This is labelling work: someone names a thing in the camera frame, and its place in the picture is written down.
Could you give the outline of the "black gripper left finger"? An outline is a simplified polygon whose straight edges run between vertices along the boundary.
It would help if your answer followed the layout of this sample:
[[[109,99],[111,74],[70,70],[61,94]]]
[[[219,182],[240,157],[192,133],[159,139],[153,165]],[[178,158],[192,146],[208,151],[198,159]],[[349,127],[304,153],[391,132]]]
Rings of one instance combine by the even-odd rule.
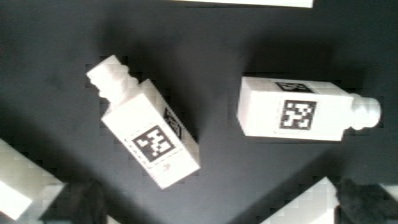
[[[107,224],[105,194],[98,182],[66,185],[41,221],[45,224]]]

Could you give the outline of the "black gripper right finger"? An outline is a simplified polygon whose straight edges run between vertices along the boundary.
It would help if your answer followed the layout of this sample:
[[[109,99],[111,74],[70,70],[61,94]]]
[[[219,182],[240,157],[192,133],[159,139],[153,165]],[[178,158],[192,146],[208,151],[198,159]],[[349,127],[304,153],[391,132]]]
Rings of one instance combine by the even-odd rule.
[[[398,224],[398,185],[345,179],[336,197],[336,224]]]

